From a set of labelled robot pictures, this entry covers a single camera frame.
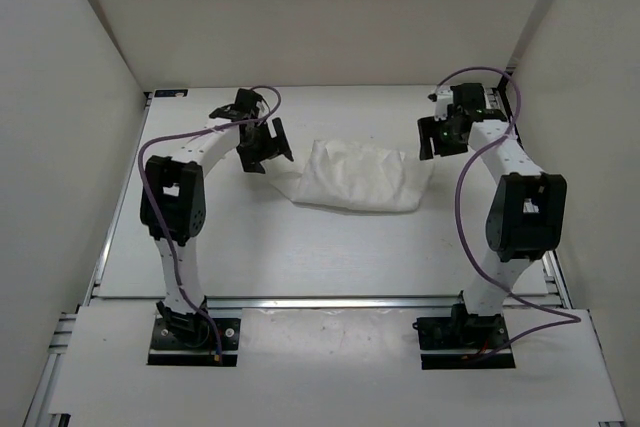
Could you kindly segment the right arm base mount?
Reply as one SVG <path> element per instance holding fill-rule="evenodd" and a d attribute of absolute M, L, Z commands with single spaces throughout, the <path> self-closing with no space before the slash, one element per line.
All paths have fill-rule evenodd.
<path fill-rule="evenodd" d="M 502 314 L 470 314 L 459 301 L 448 317 L 418 317 L 412 327 L 418 335 L 423 371 L 516 367 Z"/>

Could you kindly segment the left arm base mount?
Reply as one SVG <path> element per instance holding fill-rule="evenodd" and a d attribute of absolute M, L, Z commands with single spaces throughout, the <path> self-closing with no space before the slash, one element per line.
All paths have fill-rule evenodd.
<path fill-rule="evenodd" d="M 147 355 L 150 366 L 176 367 L 236 367 L 241 334 L 241 319 L 214 318 L 221 341 L 218 354 L 217 337 L 211 326 L 201 321 L 196 332 L 171 330 L 159 315 L 154 319 Z"/>

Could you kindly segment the white pleated skirt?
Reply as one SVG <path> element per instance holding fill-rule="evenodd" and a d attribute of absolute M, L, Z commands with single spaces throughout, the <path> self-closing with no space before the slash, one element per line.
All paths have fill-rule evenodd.
<path fill-rule="evenodd" d="M 292 161 L 265 164 L 270 184 L 294 204 L 342 211 L 414 212 L 434 166 L 397 149 L 343 140 L 315 140 Z"/>

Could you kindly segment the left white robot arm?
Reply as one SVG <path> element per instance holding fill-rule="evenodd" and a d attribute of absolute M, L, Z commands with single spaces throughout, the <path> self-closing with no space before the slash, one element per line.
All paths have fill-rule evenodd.
<path fill-rule="evenodd" d="M 232 151 L 250 174 L 263 174 L 265 161 L 294 159 L 275 116 L 281 94 L 266 88 L 276 96 L 271 108 L 261 89 L 238 89 L 234 101 L 214 109 L 202 128 L 153 138 L 138 152 L 140 220 L 155 242 L 164 276 L 165 298 L 158 311 L 175 324 L 175 335 L 188 347 L 202 345 L 210 333 L 196 254 L 196 238 L 206 221 L 207 175 Z"/>

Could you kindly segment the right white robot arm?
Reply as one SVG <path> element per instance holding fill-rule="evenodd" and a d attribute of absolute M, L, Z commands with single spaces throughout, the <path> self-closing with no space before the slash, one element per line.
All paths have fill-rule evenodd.
<path fill-rule="evenodd" d="M 558 246 L 567 182 L 526 154 L 506 115 L 489 107 L 482 85 L 438 88 L 429 98 L 435 113 L 418 121 L 420 159 L 469 153 L 496 184 L 485 222 L 487 251 L 472 264 L 476 277 L 462 292 L 466 312 L 449 322 L 452 340 L 470 347 L 485 334 L 481 317 L 500 314 L 520 276 Z"/>

